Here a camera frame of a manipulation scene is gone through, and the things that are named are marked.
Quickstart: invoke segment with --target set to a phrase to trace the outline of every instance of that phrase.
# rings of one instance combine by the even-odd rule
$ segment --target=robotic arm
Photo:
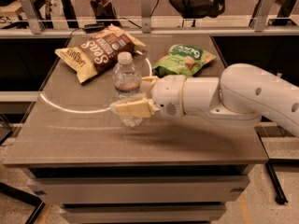
[[[299,136],[299,88],[253,65],[238,63],[217,77],[145,78],[147,97],[111,104],[119,115],[200,116],[224,127],[257,126],[264,116]]]

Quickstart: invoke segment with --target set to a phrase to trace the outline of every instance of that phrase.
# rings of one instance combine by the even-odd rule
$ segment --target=metal bracket
[[[259,4],[255,20],[253,21],[253,24],[251,27],[254,28],[254,31],[261,32],[264,30],[264,27],[267,23],[267,18],[270,12],[270,8],[272,4],[274,3],[274,0],[261,0],[261,3]]]
[[[37,12],[32,0],[19,0],[21,7],[26,14],[29,28],[33,34],[41,34],[45,29],[41,21],[38,20]]]
[[[150,33],[151,30],[151,2],[150,0],[141,0],[141,24],[144,34]]]

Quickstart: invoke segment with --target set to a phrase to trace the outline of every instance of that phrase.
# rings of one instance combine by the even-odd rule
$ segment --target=plastic water bottle
[[[120,99],[140,93],[141,75],[135,70],[130,52],[125,51],[118,55],[118,63],[113,69],[113,79],[115,92]],[[138,126],[142,120],[134,116],[121,116],[122,123],[127,127]]]

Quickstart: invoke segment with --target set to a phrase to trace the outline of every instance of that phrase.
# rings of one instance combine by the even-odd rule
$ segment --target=black office chair
[[[217,18],[225,11],[225,0],[169,0],[183,19]]]

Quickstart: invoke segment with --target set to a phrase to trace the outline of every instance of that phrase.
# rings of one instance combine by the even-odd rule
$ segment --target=chip bag
[[[216,58],[212,53],[196,46],[177,44],[170,48],[169,53],[154,66],[158,77],[167,75],[185,75],[192,77],[205,64]]]
[[[77,71],[80,83],[117,63],[118,54],[134,52],[146,45],[122,28],[110,25],[78,47],[56,49],[55,53]]]

